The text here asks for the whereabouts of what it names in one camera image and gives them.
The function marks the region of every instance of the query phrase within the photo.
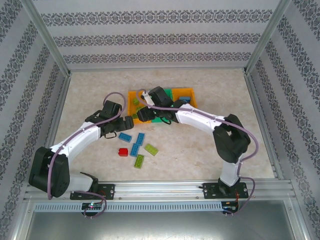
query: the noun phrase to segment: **enclosure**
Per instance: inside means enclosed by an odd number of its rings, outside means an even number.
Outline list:
[[[320,239],[319,5],[2,0],[0,239]],[[223,161],[213,137],[186,124],[125,131],[133,141],[145,133],[159,151],[140,148],[141,169],[118,155],[132,147],[118,137],[101,137],[74,159],[71,173],[114,184],[97,219],[80,213],[90,200],[67,192],[48,200],[28,184],[36,150],[74,133],[108,93],[157,86],[192,88],[192,105],[236,115],[257,138],[259,152],[240,172],[255,179],[255,189],[241,180],[254,189],[245,210],[225,217],[226,199],[204,197],[199,186],[217,182]],[[251,141],[246,155],[254,149]]]

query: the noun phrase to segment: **cable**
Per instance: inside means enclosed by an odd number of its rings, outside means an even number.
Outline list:
[[[235,197],[236,197],[236,206],[235,207],[238,207],[239,206],[239,193],[237,191],[235,191]]]
[[[248,202],[250,201],[252,195],[254,194],[254,191],[256,189],[256,182],[255,180],[252,178],[252,177],[249,177],[249,176],[242,176],[241,177],[242,179],[248,179],[248,180],[251,180],[252,181],[252,190],[251,190],[251,193],[249,195],[249,197],[247,198],[247,200],[244,202],[244,204],[242,205],[242,207],[237,211],[235,212],[234,214],[238,214],[240,211],[242,211],[244,209],[244,207],[248,204]]]
[[[83,131],[85,131],[85,130],[87,130],[87,129],[90,129],[90,128],[92,128],[92,127],[101,125],[101,124],[108,123],[108,122],[110,122],[110,121],[118,118],[118,117],[124,112],[124,110],[125,110],[125,108],[126,108],[126,106],[127,106],[127,101],[126,101],[126,97],[125,97],[122,93],[120,93],[120,92],[114,91],[114,92],[109,93],[109,94],[104,98],[104,100],[103,100],[103,105],[105,104],[107,98],[108,98],[109,96],[113,95],[113,94],[120,95],[120,96],[123,98],[123,108],[121,109],[121,111],[120,111],[117,115],[115,115],[115,116],[113,116],[113,117],[111,117],[111,118],[109,118],[109,119],[107,119],[107,120],[100,121],[100,122],[98,122],[98,123],[94,123],[94,124],[92,124],[92,125],[89,125],[89,126],[85,127],[84,129],[81,129],[81,130],[75,132],[75,133],[74,133],[72,136],[70,136],[70,137],[58,148],[58,150],[54,153],[54,155],[53,155],[53,157],[52,157],[52,159],[51,159],[50,165],[49,165],[48,182],[47,182],[47,189],[46,189],[46,190],[47,190],[47,191],[46,191],[46,192],[47,192],[47,196],[48,196],[48,199],[49,199],[49,200],[52,199],[52,196],[51,196],[51,177],[52,177],[52,169],[53,169],[53,166],[54,166],[54,163],[55,163],[55,160],[56,160],[57,155],[59,154],[59,152],[60,152],[62,149],[64,149],[64,146],[66,146],[73,138],[75,138],[76,136],[78,136],[78,135],[79,135],[80,133],[82,133]],[[98,197],[100,197],[100,198],[104,198],[103,196],[101,196],[101,195],[99,195],[99,194],[97,194],[97,193],[93,194],[93,192],[90,192],[90,193],[88,193],[88,194],[92,194],[92,195],[98,196]]]
[[[248,131],[247,129],[237,125],[237,124],[234,124],[232,122],[228,122],[228,121],[224,121],[224,120],[221,120],[221,119],[218,119],[218,118],[215,118],[214,116],[211,116],[209,114],[206,114],[205,112],[201,112],[201,111],[198,111],[197,109],[189,109],[189,108],[175,108],[175,107],[160,107],[160,106],[152,106],[152,105],[149,105],[147,104],[145,101],[143,101],[140,96],[139,96],[139,92],[140,91],[144,91],[145,93],[147,92],[147,90],[145,89],[139,89],[136,93],[135,93],[135,96],[136,98],[138,99],[138,101],[140,103],[142,103],[143,105],[151,108],[151,109],[157,109],[157,110],[165,110],[165,111],[185,111],[185,112],[193,112],[193,113],[196,113],[196,114],[199,114],[199,115],[202,115],[204,117],[207,117],[209,119],[212,119],[214,121],[217,121],[217,122],[220,122],[220,123],[223,123],[223,124],[226,124],[226,125],[229,125],[229,126],[232,126],[236,129],[239,129],[243,132],[245,132],[246,134],[248,134],[254,141],[254,144],[255,144],[255,150],[253,153],[251,153],[249,156],[246,156],[244,157],[243,159],[240,160],[240,163],[242,163],[243,161],[245,160],[248,160],[250,158],[252,158],[253,156],[255,156],[259,150],[259,143],[258,143],[258,140],[256,139],[256,137],[250,132]],[[241,164],[239,164],[239,167],[238,167],[238,171],[237,171],[237,175],[239,175],[239,172],[240,172],[240,167],[241,167]]]
[[[87,210],[89,210],[89,208],[86,208],[83,212],[83,215],[84,215],[84,218],[90,218],[90,219],[93,219],[93,218],[96,218],[96,217],[99,217],[101,214],[103,214],[105,212],[105,210],[107,209],[107,200],[105,199],[104,196],[100,195],[100,194],[97,194],[97,193],[94,193],[94,192],[89,192],[89,191],[74,191],[75,193],[80,193],[80,194],[89,194],[89,195],[93,195],[93,196],[97,196],[99,198],[102,199],[102,201],[104,201],[104,207],[103,209],[98,212],[96,215],[93,215],[93,216],[88,216],[86,215],[86,212]]]
[[[149,107],[149,108],[151,108],[151,109],[164,110],[164,111],[185,111],[185,112],[193,112],[193,113],[202,115],[202,116],[204,116],[204,117],[207,117],[207,118],[209,118],[209,119],[212,119],[212,120],[214,120],[214,121],[217,121],[217,122],[220,122],[220,123],[229,125],[229,126],[231,126],[231,127],[237,128],[237,129],[243,131],[244,133],[248,134],[248,135],[252,138],[252,140],[254,141],[255,150],[254,150],[253,153],[251,153],[250,155],[244,157],[243,159],[241,159],[241,160],[239,161],[239,166],[238,166],[238,169],[237,169],[237,172],[236,172],[236,174],[237,174],[238,177],[240,177],[239,173],[240,173],[240,168],[241,168],[241,165],[242,165],[243,161],[248,160],[248,159],[252,158],[253,156],[255,156],[255,155],[257,154],[257,152],[258,152],[258,150],[259,150],[258,140],[257,140],[256,137],[255,137],[250,131],[248,131],[247,129],[245,129],[245,128],[239,126],[239,125],[236,125],[236,124],[234,124],[234,123],[232,123],[232,122],[228,122],[228,121],[224,121],[224,120],[215,118],[214,116],[211,116],[211,115],[209,115],[209,114],[206,114],[205,112],[198,111],[197,109],[152,106],[152,105],[150,105],[150,104],[147,104],[146,102],[144,102],[144,101],[140,98],[140,96],[139,96],[139,92],[140,92],[140,91],[143,91],[144,93],[147,92],[147,90],[145,90],[145,89],[143,89],[143,88],[142,88],[142,89],[139,89],[139,90],[135,93],[136,98],[138,99],[138,101],[139,101],[140,103],[142,103],[143,105],[145,105],[145,106],[147,106],[147,107]],[[243,206],[241,207],[240,210],[242,210],[242,209],[248,204],[249,200],[251,199],[252,195],[254,194],[255,187],[256,187],[256,182],[255,182],[255,180],[254,180],[253,178],[247,177],[247,176],[242,176],[241,178],[251,180],[252,183],[253,183],[253,187],[252,187],[252,191],[251,191],[248,199],[245,201],[245,203],[243,204]]]

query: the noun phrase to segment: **orange tray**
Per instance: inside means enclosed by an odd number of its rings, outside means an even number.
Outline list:
[[[189,88],[172,88],[172,100],[175,102],[179,99],[179,97],[190,97],[190,105],[197,108],[196,96],[194,90]],[[138,105],[134,105],[134,98],[136,97],[136,91],[129,91],[128,92],[128,115],[132,116],[137,113],[137,108],[144,107],[142,103],[139,102]],[[140,121],[138,118],[133,119],[134,124],[149,124],[152,121]]]

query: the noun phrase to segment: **red lego brick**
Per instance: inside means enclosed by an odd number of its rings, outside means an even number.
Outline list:
[[[120,157],[128,157],[128,148],[119,148]]]

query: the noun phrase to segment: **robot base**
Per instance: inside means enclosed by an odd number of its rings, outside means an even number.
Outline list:
[[[239,199],[249,197],[247,185],[244,182],[237,182],[233,186],[227,186],[223,182],[218,183],[205,182],[202,184],[204,199],[235,199],[238,193]]]
[[[97,194],[103,195],[106,200],[113,200],[115,196],[114,184],[98,184]],[[101,197],[91,194],[74,192],[70,194],[70,200],[101,200]]]

